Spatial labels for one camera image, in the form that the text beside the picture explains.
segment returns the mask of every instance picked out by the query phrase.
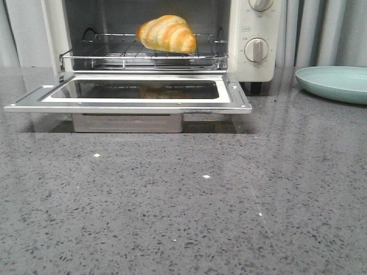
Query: toaster oven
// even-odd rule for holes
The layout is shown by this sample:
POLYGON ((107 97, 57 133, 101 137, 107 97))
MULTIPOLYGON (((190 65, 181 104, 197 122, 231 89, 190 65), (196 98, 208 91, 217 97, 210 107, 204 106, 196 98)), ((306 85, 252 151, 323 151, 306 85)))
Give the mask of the toaster oven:
POLYGON ((71 113, 76 132, 181 132, 184 113, 250 113, 242 83, 274 75, 281 0, 42 0, 57 78, 9 112, 71 113), (164 14, 192 54, 151 50, 137 28, 164 14))

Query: oven rack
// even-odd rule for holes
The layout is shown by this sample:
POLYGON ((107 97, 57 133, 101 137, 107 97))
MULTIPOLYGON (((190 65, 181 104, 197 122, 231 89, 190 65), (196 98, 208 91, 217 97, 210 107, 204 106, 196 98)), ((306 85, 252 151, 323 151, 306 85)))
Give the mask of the oven rack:
POLYGON ((101 69, 170 69, 226 70, 227 42, 212 34, 195 34, 197 49, 193 54, 151 50, 136 40, 134 34, 96 34, 94 40, 83 40, 60 55, 73 61, 73 70, 101 69))

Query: white knob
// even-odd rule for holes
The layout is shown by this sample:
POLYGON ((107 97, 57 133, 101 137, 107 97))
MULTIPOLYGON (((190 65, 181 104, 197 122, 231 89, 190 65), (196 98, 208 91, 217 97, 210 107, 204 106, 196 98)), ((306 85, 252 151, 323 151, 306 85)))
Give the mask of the white knob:
POLYGON ((260 63, 268 54, 269 47, 265 40, 255 38, 250 40, 245 47, 245 55, 252 62, 260 63))
POLYGON ((265 11, 271 7, 273 0, 249 0, 251 8, 256 11, 265 11))

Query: light blue dish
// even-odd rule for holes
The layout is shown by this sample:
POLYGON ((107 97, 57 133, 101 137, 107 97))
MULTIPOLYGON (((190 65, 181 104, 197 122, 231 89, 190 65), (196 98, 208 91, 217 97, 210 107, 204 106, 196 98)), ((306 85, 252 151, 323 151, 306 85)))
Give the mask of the light blue dish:
POLYGON ((296 72, 298 84, 314 95, 347 103, 367 104, 367 68, 320 66, 296 72))

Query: croissant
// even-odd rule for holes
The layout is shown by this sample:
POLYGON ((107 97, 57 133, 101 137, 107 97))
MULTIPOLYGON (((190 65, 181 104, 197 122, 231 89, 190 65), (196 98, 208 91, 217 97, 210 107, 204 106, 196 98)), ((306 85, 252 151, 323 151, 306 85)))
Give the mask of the croissant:
POLYGON ((141 25, 136 39, 145 47, 175 53, 194 53, 196 39, 188 23, 176 15, 164 15, 141 25))

